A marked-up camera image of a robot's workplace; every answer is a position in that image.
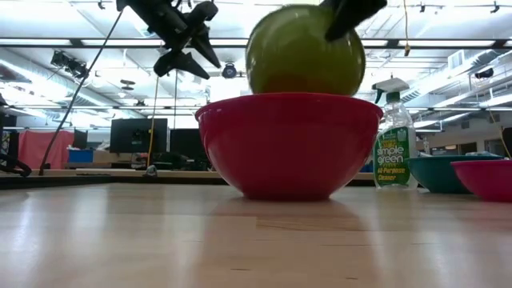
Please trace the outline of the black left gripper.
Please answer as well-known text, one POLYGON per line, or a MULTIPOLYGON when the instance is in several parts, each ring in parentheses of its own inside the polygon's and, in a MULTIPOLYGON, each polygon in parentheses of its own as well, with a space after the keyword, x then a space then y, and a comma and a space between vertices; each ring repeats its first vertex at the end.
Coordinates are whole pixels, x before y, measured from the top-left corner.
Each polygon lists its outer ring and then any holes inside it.
POLYGON ((193 59, 191 53, 183 53, 192 46, 217 68, 220 61, 210 43, 205 22, 213 19, 218 8, 212 1, 200 2, 191 12, 183 13, 167 0, 117 0, 117 10, 127 6, 148 25, 149 31, 164 42, 164 47, 175 51, 162 55, 154 64, 154 72, 162 77, 172 70, 183 70, 200 78, 209 79, 209 74, 193 59))

